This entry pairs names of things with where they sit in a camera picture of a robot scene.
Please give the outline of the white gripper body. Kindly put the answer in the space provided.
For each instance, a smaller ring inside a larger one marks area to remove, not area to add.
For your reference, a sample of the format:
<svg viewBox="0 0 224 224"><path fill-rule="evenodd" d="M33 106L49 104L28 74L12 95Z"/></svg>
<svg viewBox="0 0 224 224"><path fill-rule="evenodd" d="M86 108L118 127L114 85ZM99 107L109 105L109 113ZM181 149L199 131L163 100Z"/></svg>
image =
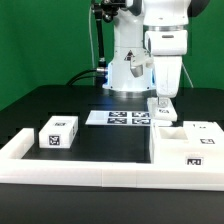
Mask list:
<svg viewBox="0 0 224 224"><path fill-rule="evenodd" d="M181 66L181 56L156 56L154 58L154 74L158 97L174 98L177 95Z"/></svg>

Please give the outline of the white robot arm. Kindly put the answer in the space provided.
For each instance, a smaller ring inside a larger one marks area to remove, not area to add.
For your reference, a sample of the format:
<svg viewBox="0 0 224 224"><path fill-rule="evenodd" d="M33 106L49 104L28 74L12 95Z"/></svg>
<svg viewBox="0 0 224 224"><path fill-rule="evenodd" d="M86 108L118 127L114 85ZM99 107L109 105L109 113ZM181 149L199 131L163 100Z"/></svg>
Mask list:
<svg viewBox="0 0 224 224"><path fill-rule="evenodd" d="M102 0L114 23L114 56L103 87L114 92L156 91L173 98L179 88L187 26L210 0Z"/></svg>

